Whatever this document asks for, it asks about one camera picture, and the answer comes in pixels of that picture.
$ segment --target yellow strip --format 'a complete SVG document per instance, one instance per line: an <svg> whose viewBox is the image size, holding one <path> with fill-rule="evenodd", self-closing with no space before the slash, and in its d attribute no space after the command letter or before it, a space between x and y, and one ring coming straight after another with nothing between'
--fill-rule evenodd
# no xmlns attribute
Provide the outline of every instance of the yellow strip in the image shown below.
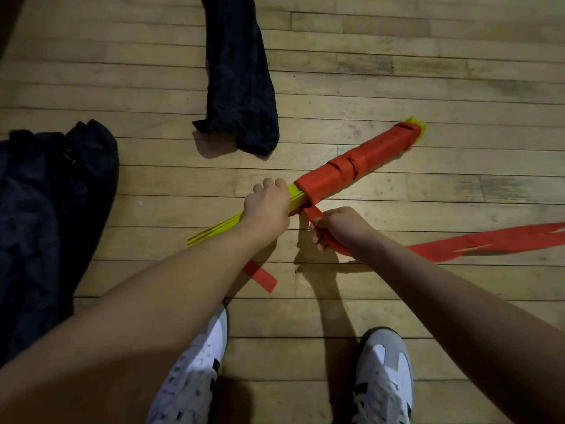
<svg viewBox="0 0 565 424"><path fill-rule="evenodd" d="M408 120L406 120L407 123L413 123L415 125L420 126L421 128L421 133L420 136L418 137L418 139L415 142L418 142L420 140L420 138L422 137L422 135L424 135L424 131L426 130L426 124L423 122L420 122L419 120L417 120L415 117L411 117ZM302 192L298 186L296 184L291 184L290 186L288 186L288 191L290 192L290 207L288 209L288 213L293 213L294 211L298 210L301 206L306 205L308 202L308 198L306 196L306 194L304 192ZM187 244L187 248L191 247L199 242L202 242L204 240L207 240L208 238L214 236L214 235L218 235L219 233L225 232L231 228L233 228L235 225L237 225L240 220L241 220L241 216L243 215L242 213L236 214L235 216L224 220L221 223L218 223L217 225L212 226L211 228L208 228L200 233L197 233L194 236L191 236L190 238L188 238L188 244Z"/></svg>

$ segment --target white sneaker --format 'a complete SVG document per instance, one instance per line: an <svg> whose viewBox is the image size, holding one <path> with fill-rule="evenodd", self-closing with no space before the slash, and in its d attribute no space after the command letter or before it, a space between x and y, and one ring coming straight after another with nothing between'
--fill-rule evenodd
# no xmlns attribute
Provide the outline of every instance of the white sneaker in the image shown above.
<svg viewBox="0 0 565 424"><path fill-rule="evenodd" d="M413 406L412 365L402 338L377 327L363 336L353 391L354 424L409 424Z"/></svg>
<svg viewBox="0 0 565 424"><path fill-rule="evenodd" d="M228 343L228 319L220 305L159 388L146 424L206 424L212 390Z"/></svg>

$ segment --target person's left hand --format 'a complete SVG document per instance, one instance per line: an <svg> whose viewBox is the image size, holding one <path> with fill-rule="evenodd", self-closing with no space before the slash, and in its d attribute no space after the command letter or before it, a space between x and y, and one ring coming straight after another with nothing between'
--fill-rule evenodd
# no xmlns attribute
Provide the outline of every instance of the person's left hand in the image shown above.
<svg viewBox="0 0 565 424"><path fill-rule="evenodd" d="M276 181L265 178L263 185L256 184L253 186L253 193L245 197L241 223L256 229L268 244L288 228L289 206L290 193L286 182L282 178L277 178Z"/></svg>

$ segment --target person's left arm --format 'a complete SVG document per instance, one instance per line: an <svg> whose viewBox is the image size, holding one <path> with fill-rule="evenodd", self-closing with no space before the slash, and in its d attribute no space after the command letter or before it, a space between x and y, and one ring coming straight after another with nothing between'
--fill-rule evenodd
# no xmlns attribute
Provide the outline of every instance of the person's left arm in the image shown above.
<svg viewBox="0 0 565 424"><path fill-rule="evenodd" d="M234 228L134 275L0 369L0 422L139 423L244 265L289 225L266 178Z"/></svg>

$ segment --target black bag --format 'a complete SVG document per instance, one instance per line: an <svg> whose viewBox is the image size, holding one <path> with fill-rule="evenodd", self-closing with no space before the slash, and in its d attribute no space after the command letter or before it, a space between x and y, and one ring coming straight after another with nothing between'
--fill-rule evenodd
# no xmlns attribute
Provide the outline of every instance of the black bag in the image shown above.
<svg viewBox="0 0 565 424"><path fill-rule="evenodd" d="M268 156L279 142L275 90L253 0L202 0L210 71L201 133L229 131L237 148Z"/></svg>
<svg viewBox="0 0 565 424"><path fill-rule="evenodd" d="M116 141L95 120L0 142L0 366L72 315L118 170Z"/></svg>

